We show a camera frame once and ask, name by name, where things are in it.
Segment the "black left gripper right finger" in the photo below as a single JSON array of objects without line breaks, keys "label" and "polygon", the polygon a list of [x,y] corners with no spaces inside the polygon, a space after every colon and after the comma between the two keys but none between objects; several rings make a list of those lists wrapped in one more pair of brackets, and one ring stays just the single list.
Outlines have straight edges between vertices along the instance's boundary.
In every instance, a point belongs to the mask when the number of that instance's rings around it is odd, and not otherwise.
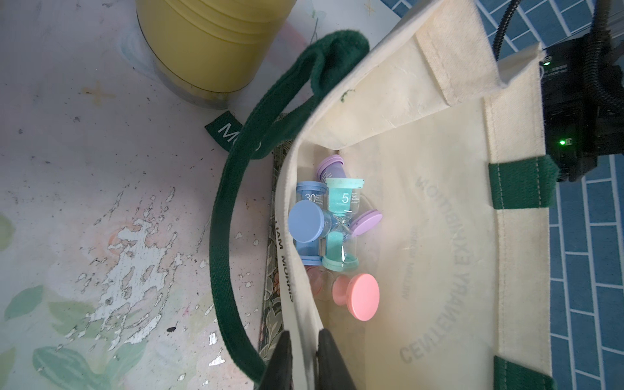
[{"label": "black left gripper right finger", "polygon": [[322,329],[318,333],[318,337],[316,388],[320,390],[356,390],[354,381],[330,331]]}]

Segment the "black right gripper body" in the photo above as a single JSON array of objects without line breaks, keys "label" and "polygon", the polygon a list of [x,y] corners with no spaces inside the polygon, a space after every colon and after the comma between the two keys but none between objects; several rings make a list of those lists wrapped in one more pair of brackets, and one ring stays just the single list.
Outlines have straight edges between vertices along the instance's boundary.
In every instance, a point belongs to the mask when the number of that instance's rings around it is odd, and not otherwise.
[{"label": "black right gripper body", "polygon": [[594,99],[583,83],[588,41],[552,45],[541,63],[546,154],[559,167],[559,182],[576,182],[600,156],[623,153],[623,116]]}]

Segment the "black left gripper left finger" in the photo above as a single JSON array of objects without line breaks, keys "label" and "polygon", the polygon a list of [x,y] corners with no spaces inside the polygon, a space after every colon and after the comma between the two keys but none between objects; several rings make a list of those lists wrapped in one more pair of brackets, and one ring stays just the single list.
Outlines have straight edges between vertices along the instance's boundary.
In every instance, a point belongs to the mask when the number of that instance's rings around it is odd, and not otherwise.
[{"label": "black left gripper left finger", "polygon": [[293,352],[289,331],[283,331],[267,365],[259,390],[290,390],[293,381]]}]

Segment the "large pink hourglass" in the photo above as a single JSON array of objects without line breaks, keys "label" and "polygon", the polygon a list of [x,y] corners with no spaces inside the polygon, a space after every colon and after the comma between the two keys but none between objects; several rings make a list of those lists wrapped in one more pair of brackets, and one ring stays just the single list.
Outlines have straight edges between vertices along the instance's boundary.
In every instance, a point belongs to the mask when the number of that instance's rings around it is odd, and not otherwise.
[{"label": "large pink hourglass", "polygon": [[346,306],[349,313],[359,321],[371,320],[379,308],[380,286],[370,274],[339,276],[331,290],[333,302]]}]

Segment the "green hourglass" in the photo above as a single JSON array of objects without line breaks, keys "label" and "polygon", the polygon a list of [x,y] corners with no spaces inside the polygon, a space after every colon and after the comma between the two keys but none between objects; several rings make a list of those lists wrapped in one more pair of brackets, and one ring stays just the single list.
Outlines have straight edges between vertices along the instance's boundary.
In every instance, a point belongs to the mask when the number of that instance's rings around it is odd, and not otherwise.
[{"label": "green hourglass", "polygon": [[331,215],[334,218],[334,225],[324,238],[323,266],[334,272],[354,271],[359,266],[356,256],[357,240],[352,236],[346,224],[336,218],[333,213]]}]

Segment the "blue hourglass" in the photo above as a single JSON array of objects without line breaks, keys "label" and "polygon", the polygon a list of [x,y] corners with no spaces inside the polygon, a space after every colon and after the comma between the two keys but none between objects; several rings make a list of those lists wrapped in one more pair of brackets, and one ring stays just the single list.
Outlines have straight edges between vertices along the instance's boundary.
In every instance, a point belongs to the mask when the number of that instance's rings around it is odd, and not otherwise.
[{"label": "blue hourglass", "polygon": [[[322,182],[302,181],[297,183],[296,193],[297,202],[302,200],[312,201],[323,209],[327,187]],[[295,241],[295,246],[305,266],[316,267],[322,265],[320,239],[310,243]]]},{"label": "blue hourglass", "polygon": [[331,213],[311,201],[299,201],[289,212],[289,232],[297,242],[310,243],[326,237],[333,225]]}]

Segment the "cream canvas tote bag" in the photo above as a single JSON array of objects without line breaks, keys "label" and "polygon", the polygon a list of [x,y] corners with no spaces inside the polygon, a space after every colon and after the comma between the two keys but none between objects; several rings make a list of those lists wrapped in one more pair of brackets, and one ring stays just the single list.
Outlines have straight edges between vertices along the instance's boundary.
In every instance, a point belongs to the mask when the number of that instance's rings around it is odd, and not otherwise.
[{"label": "cream canvas tote bag", "polygon": [[[322,329],[357,389],[556,388],[558,169],[544,145],[542,58],[534,45],[497,61],[472,1],[422,1],[376,47],[345,30],[305,49],[229,147],[212,212],[214,308],[243,373],[260,385],[269,361],[240,320],[228,234],[250,161],[289,141],[274,215],[291,388],[317,389]],[[357,242],[359,267],[339,275],[377,280],[380,305],[367,322],[312,293],[289,232],[297,182],[331,152],[383,213]]]}]

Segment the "purple hourglass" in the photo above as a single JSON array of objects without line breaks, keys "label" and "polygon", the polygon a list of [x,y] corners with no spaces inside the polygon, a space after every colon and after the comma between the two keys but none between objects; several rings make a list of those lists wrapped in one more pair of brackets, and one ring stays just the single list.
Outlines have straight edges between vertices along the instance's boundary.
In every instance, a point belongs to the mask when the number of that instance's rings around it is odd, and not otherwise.
[{"label": "purple hourglass", "polygon": [[359,237],[375,228],[383,215],[361,195],[364,179],[348,177],[344,163],[338,154],[327,157],[318,165],[317,177],[328,187],[328,210]]}]

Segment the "yellow cup with markers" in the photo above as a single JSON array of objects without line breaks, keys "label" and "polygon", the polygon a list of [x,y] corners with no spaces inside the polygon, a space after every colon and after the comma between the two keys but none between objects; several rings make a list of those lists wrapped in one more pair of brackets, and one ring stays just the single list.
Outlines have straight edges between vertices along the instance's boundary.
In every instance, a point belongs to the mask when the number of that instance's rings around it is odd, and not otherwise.
[{"label": "yellow cup with markers", "polygon": [[292,1],[142,0],[139,27],[157,67],[191,99],[213,107],[255,77]]}]

